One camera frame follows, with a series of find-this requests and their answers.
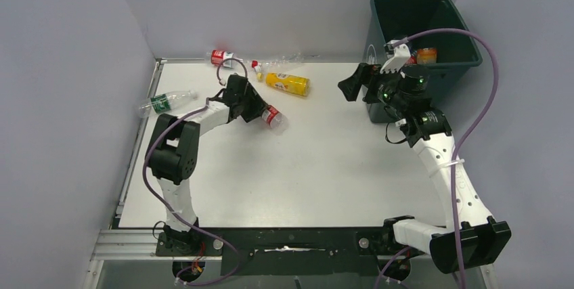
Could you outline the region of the yellow juice bottle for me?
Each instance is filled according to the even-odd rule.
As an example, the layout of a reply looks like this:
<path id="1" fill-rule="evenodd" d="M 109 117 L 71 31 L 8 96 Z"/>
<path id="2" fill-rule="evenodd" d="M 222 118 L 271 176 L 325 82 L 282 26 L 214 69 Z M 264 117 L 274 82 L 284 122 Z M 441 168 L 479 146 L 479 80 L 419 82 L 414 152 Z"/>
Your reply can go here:
<path id="1" fill-rule="evenodd" d="M 267 86 L 279 91 L 301 97 L 307 97 L 309 94 L 311 81 L 305 77 L 285 73 L 265 74 L 262 72 L 258 72 L 256 76 L 258 81 L 264 82 Z"/>

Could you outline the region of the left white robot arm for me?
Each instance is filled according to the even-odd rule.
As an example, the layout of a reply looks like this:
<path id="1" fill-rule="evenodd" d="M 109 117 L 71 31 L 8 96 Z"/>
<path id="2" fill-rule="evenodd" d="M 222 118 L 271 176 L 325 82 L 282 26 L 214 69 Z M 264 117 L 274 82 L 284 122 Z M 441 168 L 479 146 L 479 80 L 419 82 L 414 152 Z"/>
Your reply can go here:
<path id="1" fill-rule="evenodd" d="M 198 163 L 200 138 L 237 118 L 249 123 L 269 104 L 244 76 L 231 75 L 224 88 L 203 107 L 181 117 L 161 114 L 144 158 L 143 182 L 167 212 L 163 232 L 168 240 L 197 246 L 206 231 L 192 205 L 190 177 Z"/>

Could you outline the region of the orange tea bottle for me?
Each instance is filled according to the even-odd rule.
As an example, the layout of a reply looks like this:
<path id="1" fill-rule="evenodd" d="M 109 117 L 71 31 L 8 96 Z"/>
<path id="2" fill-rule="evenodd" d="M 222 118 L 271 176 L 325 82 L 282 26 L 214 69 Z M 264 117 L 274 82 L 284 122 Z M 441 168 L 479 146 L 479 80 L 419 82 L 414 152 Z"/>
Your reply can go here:
<path id="1" fill-rule="evenodd" d="M 435 47 L 427 47 L 416 50 L 417 64 L 435 64 L 437 62 L 438 51 Z"/>

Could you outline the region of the red blue label bottle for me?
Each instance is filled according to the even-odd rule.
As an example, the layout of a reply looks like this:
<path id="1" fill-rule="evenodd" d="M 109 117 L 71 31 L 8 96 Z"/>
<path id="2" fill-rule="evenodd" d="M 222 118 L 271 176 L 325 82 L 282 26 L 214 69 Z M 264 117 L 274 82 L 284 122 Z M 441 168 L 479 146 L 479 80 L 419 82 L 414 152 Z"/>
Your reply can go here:
<path id="1" fill-rule="evenodd" d="M 261 119 L 276 135 L 281 135 L 288 128 L 286 116 L 272 105 L 267 105 L 264 108 Z"/>

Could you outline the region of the gold red energy drink bottle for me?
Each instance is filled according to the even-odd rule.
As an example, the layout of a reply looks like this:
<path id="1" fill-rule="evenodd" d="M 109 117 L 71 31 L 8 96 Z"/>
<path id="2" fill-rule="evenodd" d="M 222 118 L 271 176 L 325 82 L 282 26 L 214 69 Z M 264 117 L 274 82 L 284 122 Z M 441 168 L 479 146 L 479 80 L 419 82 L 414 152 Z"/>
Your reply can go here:
<path id="1" fill-rule="evenodd" d="M 406 66 L 417 64 L 417 59 L 415 55 L 411 55 L 410 58 L 405 63 Z"/>

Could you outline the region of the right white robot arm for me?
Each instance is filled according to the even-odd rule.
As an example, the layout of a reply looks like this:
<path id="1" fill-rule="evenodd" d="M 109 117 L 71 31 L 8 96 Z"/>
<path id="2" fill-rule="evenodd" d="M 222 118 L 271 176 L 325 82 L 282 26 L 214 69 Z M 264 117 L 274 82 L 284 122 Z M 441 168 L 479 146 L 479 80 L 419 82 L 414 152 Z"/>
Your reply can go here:
<path id="1" fill-rule="evenodd" d="M 420 65 L 387 72 L 379 64 L 360 63 L 337 87 L 348 102 L 364 90 L 365 103 L 382 105 L 421 159 L 445 213 L 444 227 L 409 215 L 386 219 L 382 247 L 391 253 L 415 248 L 429 255 L 440 272 L 453 273 L 492 264 L 512 232 L 507 222 L 495 220 L 474 189 L 464 160 L 455 152 L 446 116 L 428 94 L 430 77 L 429 69 Z"/>

